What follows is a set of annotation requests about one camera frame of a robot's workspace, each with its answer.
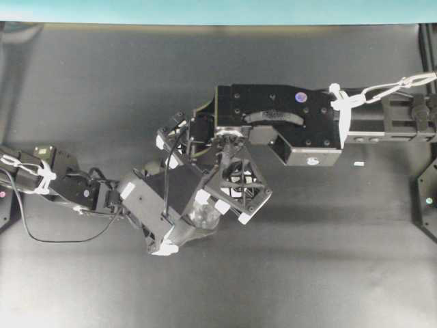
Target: white zip tie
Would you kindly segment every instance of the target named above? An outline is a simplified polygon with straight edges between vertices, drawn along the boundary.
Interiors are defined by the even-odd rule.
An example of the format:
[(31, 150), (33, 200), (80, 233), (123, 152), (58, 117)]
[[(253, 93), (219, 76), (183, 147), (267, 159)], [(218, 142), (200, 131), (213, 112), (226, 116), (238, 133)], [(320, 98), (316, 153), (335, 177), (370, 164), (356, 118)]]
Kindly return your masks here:
[[(340, 144), (341, 149), (344, 148), (344, 143), (348, 137), (350, 130), (350, 121), (352, 119), (352, 108), (375, 103), (382, 98), (394, 94), (400, 89), (409, 89), (411, 87), (419, 87), (437, 80), (437, 72), (426, 72), (422, 74), (412, 75), (411, 77), (403, 77), (396, 83), (388, 83), (381, 85), (374, 85), (372, 87), (366, 87), (360, 94), (349, 96), (346, 91), (340, 88), (340, 85), (333, 83), (329, 86), (329, 92), (333, 94), (336, 100), (332, 101), (330, 105), (336, 111), (340, 112), (339, 120), (339, 132), (340, 132)], [(376, 94), (369, 100), (366, 98), (366, 94), (373, 90), (386, 89), (379, 94)]]
[[(25, 193), (36, 193), (38, 195), (48, 195), (50, 193), (50, 190), (48, 190), (48, 187), (50, 185), (50, 182), (52, 180), (56, 179), (56, 173), (52, 172), (50, 169), (50, 165), (44, 161), (41, 160), (41, 163), (43, 167), (40, 167), (39, 165), (33, 164), (33, 163), (21, 163), (19, 159), (16, 159), (13, 156), (4, 154), (0, 161), (6, 165), (13, 166), (13, 167), (19, 167), (26, 172), (32, 174), (33, 176), (41, 176), (41, 182), (33, 191), (24, 191)], [(27, 166), (34, 166), (37, 167), (37, 172), (32, 171)]]

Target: small white object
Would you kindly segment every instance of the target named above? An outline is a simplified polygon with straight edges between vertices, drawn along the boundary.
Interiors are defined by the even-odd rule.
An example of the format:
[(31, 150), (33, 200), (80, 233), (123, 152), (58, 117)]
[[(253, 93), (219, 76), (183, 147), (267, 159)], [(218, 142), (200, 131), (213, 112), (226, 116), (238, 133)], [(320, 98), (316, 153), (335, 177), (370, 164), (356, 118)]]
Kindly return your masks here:
[(205, 189), (200, 189), (196, 192), (195, 200), (201, 205), (206, 205), (210, 197), (210, 193), (208, 193)]
[(76, 205), (75, 207), (73, 207), (73, 211), (77, 212), (80, 215), (83, 214), (82, 210), (85, 210), (85, 207), (82, 207), (80, 205)]
[(179, 246), (173, 244), (173, 242), (169, 239), (174, 228), (175, 226), (172, 226), (171, 229), (165, 234), (161, 245), (159, 245), (159, 249), (152, 253), (152, 255), (168, 256), (179, 252)]
[(170, 165), (169, 165), (170, 168), (174, 169), (178, 165), (179, 165), (178, 160), (173, 155), (171, 155), (171, 157), (170, 157)]
[(129, 182), (123, 189), (122, 193), (120, 193), (120, 197), (125, 200), (130, 193), (132, 193), (132, 190), (135, 189), (135, 184)]
[(224, 202), (223, 200), (218, 200), (214, 207), (222, 215), (225, 215), (227, 211), (231, 208), (231, 205), (229, 205), (227, 202)]
[(308, 164), (308, 165), (311, 165), (311, 166), (319, 165), (319, 164), (320, 164), (320, 161), (319, 161), (319, 159), (318, 159), (317, 157), (309, 157), (309, 158), (307, 159), (307, 164)]
[(244, 225), (246, 225), (246, 223), (249, 222), (250, 219), (252, 219), (252, 216), (246, 213), (241, 213), (238, 217), (238, 221)]
[(164, 140), (161, 138), (160, 135), (156, 136), (156, 147), (163, 150), (164, 149)]

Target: black mat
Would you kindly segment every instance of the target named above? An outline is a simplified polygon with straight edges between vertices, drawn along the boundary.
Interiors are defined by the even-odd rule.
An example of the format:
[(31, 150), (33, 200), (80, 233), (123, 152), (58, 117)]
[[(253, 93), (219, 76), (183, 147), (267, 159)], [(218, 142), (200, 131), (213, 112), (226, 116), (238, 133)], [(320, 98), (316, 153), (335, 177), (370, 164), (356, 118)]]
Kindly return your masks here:
[[(421, 71), (418, 27), (45, 25), (2, 48), (5, 143), (64, 147), (119, 178), (160, 152), (157, 128), (214, 86), (365, 86)], [(176, 256), (148, 256), (114, 224), (86, 245), (0, 235), (0, 318), (14, 327), (436, 327), (437, 245), (411, 223), (429, 146), (347, 146), (335, 167), (282, 166), (251, 148), (274, 193), (247, 226), (232, 216)], [(365, 161), (365, 167), (354, 167)], [(102, 228), (26, 198), (46, 238)]]

